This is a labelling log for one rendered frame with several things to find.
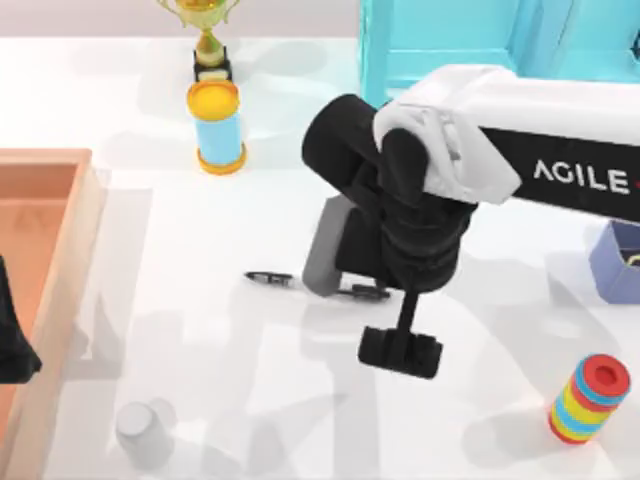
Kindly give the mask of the pale grey rounded box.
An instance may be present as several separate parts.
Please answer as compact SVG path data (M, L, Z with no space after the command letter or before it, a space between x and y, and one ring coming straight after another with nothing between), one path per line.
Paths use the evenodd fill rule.
M302 271L304 286L320 297L334 295L340 288L342 272L336 267L336 255L352 208L352 202L342 195L324 204Z

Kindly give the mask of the stack of coloured rings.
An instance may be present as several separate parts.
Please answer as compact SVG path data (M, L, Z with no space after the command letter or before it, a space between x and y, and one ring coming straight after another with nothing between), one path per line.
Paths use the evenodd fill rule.
M590 441L619 407L631 388L627 367L604 353L584 357L551 404L547 421L563 443Z

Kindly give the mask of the periwinkle blue box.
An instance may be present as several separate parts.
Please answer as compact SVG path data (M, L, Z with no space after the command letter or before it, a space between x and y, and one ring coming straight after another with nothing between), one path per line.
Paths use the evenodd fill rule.
M640 305L640 225L610 221L589 261L596 289L604 301Z

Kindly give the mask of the grey cup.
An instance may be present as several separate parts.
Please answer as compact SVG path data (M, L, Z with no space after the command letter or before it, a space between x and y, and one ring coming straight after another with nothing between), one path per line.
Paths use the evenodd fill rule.
M116 414L115 434L120 446L131 455L156 454L171 444L160 415L150 403L123 405Z

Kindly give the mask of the light blue rack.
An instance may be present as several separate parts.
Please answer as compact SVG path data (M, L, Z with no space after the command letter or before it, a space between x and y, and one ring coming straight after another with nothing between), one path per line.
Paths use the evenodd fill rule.
M358 60L374 106L446 64L640 83L640 0L360 0Z

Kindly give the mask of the yellow and blue can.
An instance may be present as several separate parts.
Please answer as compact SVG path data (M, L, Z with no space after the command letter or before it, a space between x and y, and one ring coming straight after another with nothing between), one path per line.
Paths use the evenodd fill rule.
M229 80L200 81L187 92L194 119L197 158L213 175L229 175L244 166L247 157L239 119L239 90Z

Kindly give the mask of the gold trophy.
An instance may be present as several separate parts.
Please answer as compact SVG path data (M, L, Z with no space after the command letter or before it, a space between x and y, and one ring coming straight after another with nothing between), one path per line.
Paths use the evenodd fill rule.
M232 80L231 62L226 46L213 34L220 22L227 23L230 11L239 0L156 0L157 4L179 18L182 26L200 31L193 50L193 72L196 82Z

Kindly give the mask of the shallow salmon-coloured box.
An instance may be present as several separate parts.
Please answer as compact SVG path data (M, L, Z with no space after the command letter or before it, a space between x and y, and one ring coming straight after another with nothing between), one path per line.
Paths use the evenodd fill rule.
M42 360L0 385L0 480L42 480L61 377L106 193L88 149L0 148L0 255L19 323Z

